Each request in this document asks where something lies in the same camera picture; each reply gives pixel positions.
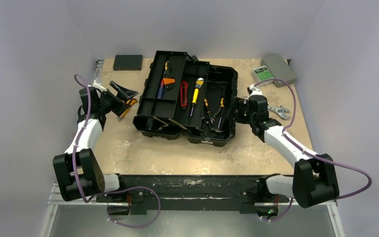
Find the small claw hammer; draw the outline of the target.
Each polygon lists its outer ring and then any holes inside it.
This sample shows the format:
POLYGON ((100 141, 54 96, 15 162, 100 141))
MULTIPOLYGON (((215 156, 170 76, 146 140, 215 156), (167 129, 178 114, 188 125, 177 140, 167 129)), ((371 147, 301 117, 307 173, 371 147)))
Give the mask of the small claw hammer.
POLYGON ((223 133, 224 122, 225 122, 225 111, 224 109, 220 109, 215 114, 213 114, 211 118, 210 131, 215 132, 215 133, 223 133))

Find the blue red screwdriver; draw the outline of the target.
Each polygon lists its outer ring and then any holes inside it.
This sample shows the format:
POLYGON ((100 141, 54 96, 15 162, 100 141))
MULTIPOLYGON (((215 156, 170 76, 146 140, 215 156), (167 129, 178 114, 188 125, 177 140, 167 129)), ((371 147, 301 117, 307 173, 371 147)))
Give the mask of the blue red screwdriver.
POLYGON ((157 92, 157 99, 162 99, 165 89, 165 83, 164 80, 161 81, 158 92, 157 92))

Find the yellow handled screwdriver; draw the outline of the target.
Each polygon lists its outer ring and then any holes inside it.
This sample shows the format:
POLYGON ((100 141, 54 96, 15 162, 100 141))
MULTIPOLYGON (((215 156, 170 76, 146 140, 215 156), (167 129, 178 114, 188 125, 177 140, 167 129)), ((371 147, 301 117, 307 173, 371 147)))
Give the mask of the yellow handled screwdriver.
POLYGON ((192 97, 192 102, 191 102, 191 111, 190 111, 190 116, 192 117, 194 108, 197 104, 197 98, 199 94, 199 88, 194 89, 193 97, 192 97))

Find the yellow hex key set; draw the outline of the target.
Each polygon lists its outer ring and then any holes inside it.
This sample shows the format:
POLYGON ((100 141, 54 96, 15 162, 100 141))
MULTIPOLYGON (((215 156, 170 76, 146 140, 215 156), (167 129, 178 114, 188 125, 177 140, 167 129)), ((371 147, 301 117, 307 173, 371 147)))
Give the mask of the yellow hex key set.
POLYGON ((194 88, 200 89, 203 86, 204 78, 198 78, 195 82, 194 88))

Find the black plastic toolbox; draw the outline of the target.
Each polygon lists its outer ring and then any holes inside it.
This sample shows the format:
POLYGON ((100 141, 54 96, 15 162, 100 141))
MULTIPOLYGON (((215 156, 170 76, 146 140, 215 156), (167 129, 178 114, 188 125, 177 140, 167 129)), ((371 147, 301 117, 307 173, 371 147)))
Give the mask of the black plastic toolbox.
POLYGON ((235 137, 238 73, 186 52, 157 51, 133 125, 143 135, 226 145, 235 137))

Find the red black utility knife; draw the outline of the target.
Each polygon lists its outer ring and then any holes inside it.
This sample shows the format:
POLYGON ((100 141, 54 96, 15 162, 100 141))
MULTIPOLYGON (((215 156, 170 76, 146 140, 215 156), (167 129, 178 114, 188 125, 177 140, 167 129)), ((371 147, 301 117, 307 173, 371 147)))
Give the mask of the red black utility knife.
POLYGON ((180 84, 180 105, 182 110, 186 110, 188 106, 188 83, 186 81, 181 81, 180 84))

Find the orange hex key set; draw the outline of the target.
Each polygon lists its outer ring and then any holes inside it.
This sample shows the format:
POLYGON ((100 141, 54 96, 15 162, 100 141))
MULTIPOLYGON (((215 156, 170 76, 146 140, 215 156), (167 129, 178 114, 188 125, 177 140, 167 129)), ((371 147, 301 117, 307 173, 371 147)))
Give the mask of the orange hex key set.
POLYGON ((175 79, 172 74, 165 74, 162 81, 166 89, 173 89, 175 86, 175 79))

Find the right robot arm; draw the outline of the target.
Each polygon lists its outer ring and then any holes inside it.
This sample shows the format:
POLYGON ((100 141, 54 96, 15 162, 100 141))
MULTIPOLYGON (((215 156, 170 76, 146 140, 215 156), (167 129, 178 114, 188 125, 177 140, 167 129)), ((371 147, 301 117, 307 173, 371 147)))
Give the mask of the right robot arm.
POLYGON ((333 159, 300 144, 282 124, 269 116, 267 99, 253 95, 235 98, 230 110, 237 123, 248 124, 252 133, 282 155, 293 167, 292 175, 272 174, 259 179, 257 194, 269 201, 276 195, 294 198, 308 208, 339 198, 340 191, 333 159))

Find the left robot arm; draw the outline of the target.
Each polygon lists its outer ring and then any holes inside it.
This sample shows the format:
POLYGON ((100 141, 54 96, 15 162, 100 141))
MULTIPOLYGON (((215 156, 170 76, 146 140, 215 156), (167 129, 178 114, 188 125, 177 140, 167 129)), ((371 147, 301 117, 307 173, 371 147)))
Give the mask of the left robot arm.
POLYGON ((110 198, 121 202, 127 188, 117 175, 104 175, 93 153, 104 130, 106 115, 123 116, 136 101, 138 92, 110 81, 113 92, 94 84, 79 90, 82 105, 78 109, 77 132, 72 143, 61 155, 53 158, 53 168, 60 193, 65 201, 108 192, 110 198))

